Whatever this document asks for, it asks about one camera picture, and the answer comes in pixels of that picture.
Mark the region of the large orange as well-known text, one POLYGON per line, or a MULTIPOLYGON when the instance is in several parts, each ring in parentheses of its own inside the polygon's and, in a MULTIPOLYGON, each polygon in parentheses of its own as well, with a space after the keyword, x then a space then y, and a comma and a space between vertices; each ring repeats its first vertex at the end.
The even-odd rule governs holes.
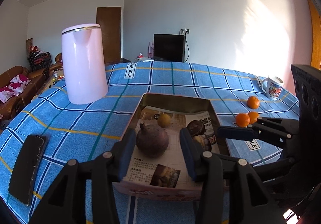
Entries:
POLYGON ((256 111, 250 111, 248 112, 248 116, 250 118, 250 124, 254 124, 255 122, 257 122, 257 119, 259 118, 259 113, 256 111))

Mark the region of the dark purple passion fruit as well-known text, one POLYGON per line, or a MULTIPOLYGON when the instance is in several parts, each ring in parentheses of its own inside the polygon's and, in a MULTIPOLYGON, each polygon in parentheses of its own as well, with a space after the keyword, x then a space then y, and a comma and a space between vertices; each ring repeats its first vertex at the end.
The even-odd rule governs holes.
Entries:
POLYGON ((191 137, 203 135, 206 131, 205 125, 198 120, 193 120, 187 125, 191 137))

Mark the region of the mandarin orange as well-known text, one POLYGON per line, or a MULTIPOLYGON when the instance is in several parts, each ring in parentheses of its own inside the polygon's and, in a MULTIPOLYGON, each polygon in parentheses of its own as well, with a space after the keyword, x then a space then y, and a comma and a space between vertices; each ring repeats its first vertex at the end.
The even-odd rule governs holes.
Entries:
POLYGON ((258 109, 260 106, 260 100, 255 96, 250 96, 246 102, 247 106, 251 109, 258 109))

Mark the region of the large purple round fruit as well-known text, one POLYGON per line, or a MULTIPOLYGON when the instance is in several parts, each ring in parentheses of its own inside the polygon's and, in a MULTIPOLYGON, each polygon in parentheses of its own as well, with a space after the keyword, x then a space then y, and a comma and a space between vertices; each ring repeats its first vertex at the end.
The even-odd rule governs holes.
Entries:
POLYGON ((137 148, 150 158, 162 156, 169 146, 167 132, 156 124, 139 124, 140 130, 136 137, 137 148))

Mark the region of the printed white ceramic mug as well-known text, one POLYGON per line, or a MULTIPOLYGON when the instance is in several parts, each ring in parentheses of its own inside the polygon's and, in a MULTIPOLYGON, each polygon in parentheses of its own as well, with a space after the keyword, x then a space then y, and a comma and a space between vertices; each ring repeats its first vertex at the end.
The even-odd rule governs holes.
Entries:
POLYGON ((261 89, 265 95, 273 101, 276 101, 282 91, 284 81, 279 77, 268 77, 262 80, 261 89))

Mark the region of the black smartphone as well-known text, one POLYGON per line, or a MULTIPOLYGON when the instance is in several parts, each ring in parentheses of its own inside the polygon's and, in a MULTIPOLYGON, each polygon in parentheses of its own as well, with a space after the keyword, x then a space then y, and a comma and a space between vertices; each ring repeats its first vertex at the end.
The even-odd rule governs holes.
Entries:
POLYGON ((27 206, 31 201, 35 178, 47 144, 46 136, 27 136, 11 174, 9 193, 27 206))

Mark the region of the small yellow fruit in tin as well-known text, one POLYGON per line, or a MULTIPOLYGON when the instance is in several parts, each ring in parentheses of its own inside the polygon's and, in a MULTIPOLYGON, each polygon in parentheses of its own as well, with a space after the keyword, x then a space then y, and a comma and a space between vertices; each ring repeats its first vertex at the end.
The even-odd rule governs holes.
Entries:
POLYGON ((168 114, 160 114, 157 123, 160 127, 166 128, 171 124, 171 117, 168 114))

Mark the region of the orange wooden door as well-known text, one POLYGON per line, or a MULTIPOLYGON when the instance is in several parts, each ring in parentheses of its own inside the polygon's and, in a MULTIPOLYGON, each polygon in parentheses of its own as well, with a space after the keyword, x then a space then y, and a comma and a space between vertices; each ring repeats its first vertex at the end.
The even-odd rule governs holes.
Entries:
POLYGON ((321 19, 318 10, 312 0, 307 0, 312 24, 312 54, 311 66, 319 69, 321 66, 321 19))

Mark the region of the blue plaid tablecloth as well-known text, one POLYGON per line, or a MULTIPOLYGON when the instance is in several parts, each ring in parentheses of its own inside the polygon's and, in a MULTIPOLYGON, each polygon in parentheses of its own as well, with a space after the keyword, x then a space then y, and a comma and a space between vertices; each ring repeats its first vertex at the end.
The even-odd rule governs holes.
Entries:
POLYGON ((143 94, 162 93, 205 98, 211 101, 220 123, 232 125, 235 116, 247 113, 250 96, 260 100, 263 117, 298 119, 299 102, 288 90, 276 101, 261 90, 253 74, 195 63, 137 63, 129 75, 125 63, 106 68, 107 95, 90 104, 69 102, 65 81, 34 98, 1 134, 1 202, 18 223, 27 223, 62 167, 70 159, 96 158, 120 139, 143 94), (31 134, 48 137, 29 205, 9 193, 11 173, 31 134))

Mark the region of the pink metal tin box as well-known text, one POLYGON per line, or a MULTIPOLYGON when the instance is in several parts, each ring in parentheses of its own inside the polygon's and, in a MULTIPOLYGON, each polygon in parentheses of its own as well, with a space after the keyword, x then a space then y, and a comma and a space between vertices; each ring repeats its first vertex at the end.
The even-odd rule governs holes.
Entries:
POLYGON ((216 130, 221 124, 210 100, 172 94, 143 94, 126 128, 135 131, 135 147, 126 176, 114 183, 116 190, 126 195, 163 201, 198 199, 202 185, 188 175, 180 145, 180 130, 193 120, 205 125, 204 135, 209 138, 213 153, 229 154, 226 141, 216 139, 216 130), (169 146, 162 156, 150 158, 137 148, 136 137, 139 124, 158 125, 160 114, 171 117, 171 124, 164 128, 169 136, 169 146))

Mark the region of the black television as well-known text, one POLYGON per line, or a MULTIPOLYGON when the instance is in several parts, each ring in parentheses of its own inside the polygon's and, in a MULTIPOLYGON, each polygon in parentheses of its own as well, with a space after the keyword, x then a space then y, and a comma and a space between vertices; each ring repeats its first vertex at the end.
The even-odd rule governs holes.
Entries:
POLYGON ((185 61, 186 37, 184 35, 154 34, 153 58, 158 61, 185 61))

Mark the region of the brown leather sofa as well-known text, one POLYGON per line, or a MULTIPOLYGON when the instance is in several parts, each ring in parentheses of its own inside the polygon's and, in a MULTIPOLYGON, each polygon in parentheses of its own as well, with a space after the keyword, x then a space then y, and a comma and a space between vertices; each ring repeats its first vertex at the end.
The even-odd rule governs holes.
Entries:
POLYGON ((1 74, 1 120, 14 118, 27 106, 48 79, 47 68, 30 72, 14 66, 1 74))

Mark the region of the tv stand cabinet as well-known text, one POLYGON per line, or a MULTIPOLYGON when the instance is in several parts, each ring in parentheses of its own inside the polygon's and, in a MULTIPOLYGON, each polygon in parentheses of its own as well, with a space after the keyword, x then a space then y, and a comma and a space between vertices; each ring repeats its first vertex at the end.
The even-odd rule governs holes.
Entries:
POLYGON ((151 59, 149 57, 139 57, 133 60, 129 60, 123 57, 120 59, 120 63, 127 63, 127 62, 154 62, 154 59, 151 59))

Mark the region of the pink floral cushion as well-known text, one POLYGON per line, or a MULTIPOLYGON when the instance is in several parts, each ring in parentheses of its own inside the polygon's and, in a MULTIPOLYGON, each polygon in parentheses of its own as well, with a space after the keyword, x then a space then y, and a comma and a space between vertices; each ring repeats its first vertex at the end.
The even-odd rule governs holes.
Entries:
POLYGON ((30 83, 30 79, 27 76, 23 74, 18 74, 17 76, 15 76, 7 86, 1 87, 1 102, 4 104, 11 97, 16 97, 21 94, 28 83, 30 83))

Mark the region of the dark brown interior door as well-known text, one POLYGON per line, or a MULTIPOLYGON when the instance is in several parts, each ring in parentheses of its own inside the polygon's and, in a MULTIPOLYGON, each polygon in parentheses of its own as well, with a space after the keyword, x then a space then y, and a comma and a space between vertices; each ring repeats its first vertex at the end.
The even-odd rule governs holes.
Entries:
POLYGON ((121 60, 121 7, 98 7, 96 23, 102 31, 105 64, 121 60))

